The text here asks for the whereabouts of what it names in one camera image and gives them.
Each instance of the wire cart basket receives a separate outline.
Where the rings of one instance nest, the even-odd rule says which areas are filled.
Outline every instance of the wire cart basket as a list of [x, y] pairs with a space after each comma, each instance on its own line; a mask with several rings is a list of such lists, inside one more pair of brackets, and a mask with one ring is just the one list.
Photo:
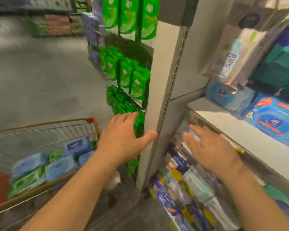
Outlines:
[[[32, 154], [53, 153], [63, 149], [69, 140], [89, 136], [93, 143], [100, 138], [95, 118], [47, 122], [0, 131], [0, 174], [9, 175], [12, 166]], [[0, 230], [18, 230], [75, 174], [72, 172], [55, 181], [0, 202]]]

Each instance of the right hand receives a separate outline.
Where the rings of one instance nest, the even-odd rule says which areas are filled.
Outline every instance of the right hand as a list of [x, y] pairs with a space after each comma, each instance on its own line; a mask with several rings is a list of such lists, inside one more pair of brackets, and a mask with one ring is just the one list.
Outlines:
[[184, 133], [184, 140], [190, 148], [195, 160], [204, 168], [225, 181], [245, 168], [236, 150], [221, 135], [210, 131], [207, 127], [189, 127], [201, 138], [197, 143], [191, 133]]

